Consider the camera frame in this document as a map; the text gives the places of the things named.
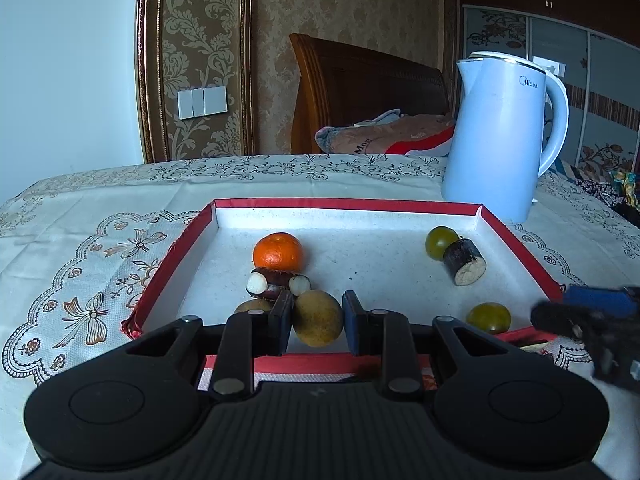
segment electric kettle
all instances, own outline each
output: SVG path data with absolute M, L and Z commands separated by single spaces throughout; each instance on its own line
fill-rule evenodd
M 482 203 L 504 223 L 524 222 L 538 177 L 564 143 L 569 120 L 566 89 L 548 70 L 509 54 L 474 52 L 457 65 L 463 101 L 442 197 Z M 554 120 L 542 151 L 545 93 Z

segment blue gripper pad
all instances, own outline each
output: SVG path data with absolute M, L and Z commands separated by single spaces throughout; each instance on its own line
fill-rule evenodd
M 624 318 L 638 314 L 638 305 L 624 291 L 569 285 L 562 303 L 599 310 L 609 316 Z

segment metal screw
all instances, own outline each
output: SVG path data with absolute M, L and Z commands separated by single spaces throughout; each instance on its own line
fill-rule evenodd
M 233 377 L 220 379 L 213 384 L 213 391 L 220 395 L 238 394 L 242 390 L 244 390 L 244 383 Z
M 640 381 L 640 363 L 638 361 L 633 361 L 631 363 L 631 370 L 629 370 L 631 376 L 635 381 Z
M 388 387 L 396 394 L 412 394 L 420 389 L 420 383 L 411 377 L 398 377 L 389 381 Z

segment tablecloth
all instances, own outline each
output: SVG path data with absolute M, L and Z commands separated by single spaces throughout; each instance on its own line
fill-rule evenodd
M 210 158 L 59 176 L 6 202 L 0 208 L 1 476 L 16 478 L 34 464 L 22 425 L 30 391 L 127 341 L 120 321 L 171 243 L 211 200 L 442 200 L 445 163 L 401 155 Z M 540 178 L 535 197 L 529 219 L 510 228 L 556 281 L 639 284 L 640 230 L 555 173 Z M 590 375 L 580 344 L 560 339 L 550 351 L 556 364 Z M 596 462 L 617 479 L 637 480 L 640 402 L 598 387 L 613 409 Z M 570 432 L 550 436 L 550 445 Z

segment wall switch panel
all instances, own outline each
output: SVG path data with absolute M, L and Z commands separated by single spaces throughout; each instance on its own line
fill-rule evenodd
M 204 89 L 204 114 L 220 114 L 226 107 L 226 86 L 211 86 Z
M 204 88 L 191 90 L 191 103 L 193 104 L 193 116 L 202 117 L 204 115 Z
M 180 119 L 190 119 L 193 117 L 191 90 L 180 90 L 178 92 L 178 117 Z
M 191 119 L 227 112 L 226 86 L 194 88 L 178 92 L 178 117 Z

